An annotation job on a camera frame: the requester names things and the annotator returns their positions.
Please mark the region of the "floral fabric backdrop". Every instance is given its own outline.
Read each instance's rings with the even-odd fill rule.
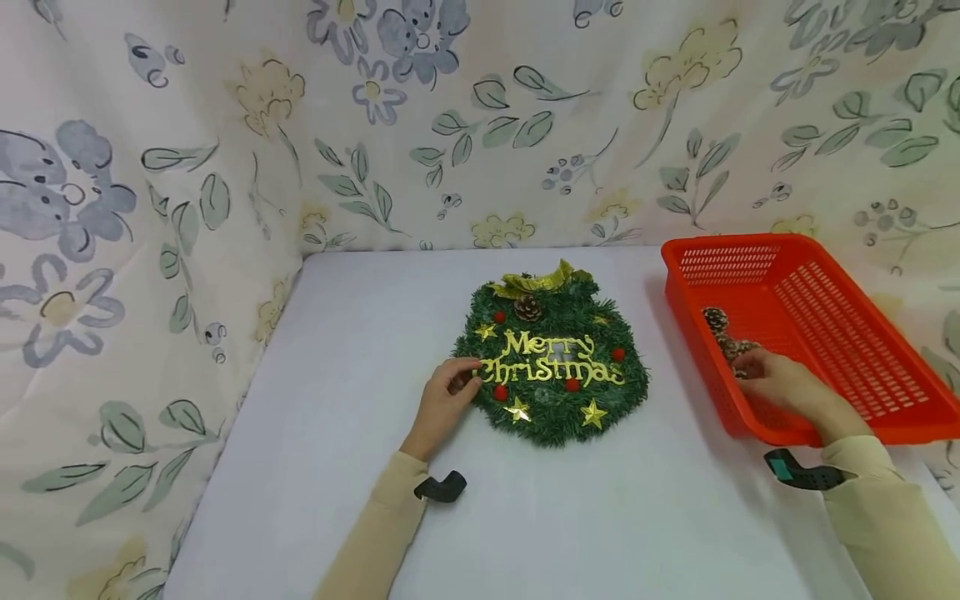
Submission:
[[[0,7],[0,588],[156,600],[300,256],[825,244],[960,392],[960,0]],[[953,444],[923,449],[960,503]]]

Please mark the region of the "black wrist strap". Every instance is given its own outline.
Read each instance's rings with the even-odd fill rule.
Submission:
[[[814,468],[801,467],[790,450],[786,448],[767,452],[763,455],[763,460],[767,462],[767,467],[773,471],[781,483],[793,488],[825,492],[846,481],[843,471],[836,467],[827,465]]]
[[[467,479],[457,471],[452,470],[443,482],[438,482],[433,477],[427,477],[414,490],[414,495],[421,500],[427,498],[434,502],[449,504],[456,502],[466,486]]]

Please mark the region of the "white tabletop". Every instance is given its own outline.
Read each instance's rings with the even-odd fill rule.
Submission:
[[[470,411],[431,466],[438,479],[459,470],[468,487],[428,509],[391,598],[869,598],[820,494],[777,483],[766,446],[724,433],[663,297],[659,249],[642,247],[307,259],[164,597],[309,598],[463,329],[470,294],[560,258],[592,272],[632,324],[649,399],[563,450]],[[920,459],[892,454],[960,549],[960,516]]]

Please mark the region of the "christmas wreath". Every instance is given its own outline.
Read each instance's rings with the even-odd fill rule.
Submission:
[[[504,275],[473,293],[454,355],[483,361],[474,403],[493,427],[560,447],[602,435],[646,399],[630,326],[597,291],[562,260],[548,276]]]

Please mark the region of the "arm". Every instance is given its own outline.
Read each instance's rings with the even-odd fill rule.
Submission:
[[[960,597],[960,562],[920,486],[904,481],[867,423],[806,367],[764,349],[733,365],[750,379],[741,389],[809,420],[824,462],[847,481],[824,492],[830,523],[874,600]]]
[[[469,378],[479,368],[474,358],[451,358],[434,371],[409,435],[380,474],[313,600],[386,600],[426,509],[414,489],[480,390],[481,380]]]

